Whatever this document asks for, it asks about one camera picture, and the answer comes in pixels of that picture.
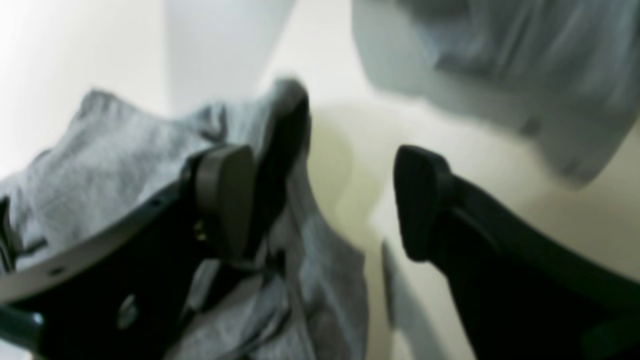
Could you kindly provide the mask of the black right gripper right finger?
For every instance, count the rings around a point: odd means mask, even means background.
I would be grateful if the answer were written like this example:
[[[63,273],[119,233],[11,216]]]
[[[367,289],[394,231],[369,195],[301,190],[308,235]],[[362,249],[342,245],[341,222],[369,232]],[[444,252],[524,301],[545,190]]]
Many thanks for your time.
[[[405,255],[442,273],[478,360],[637,360],[640,287],[535,230],[445,157],[393,164]]]

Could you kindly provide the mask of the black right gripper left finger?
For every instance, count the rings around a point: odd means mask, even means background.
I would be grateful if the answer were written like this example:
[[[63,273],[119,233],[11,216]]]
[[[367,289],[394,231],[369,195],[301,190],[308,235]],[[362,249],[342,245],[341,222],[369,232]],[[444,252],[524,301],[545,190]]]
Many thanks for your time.
[[[243,257],[256,172],[247,145],[201,152],[113,226],[2,276],[2,341],[42,360],[161,359],[201,262]]]

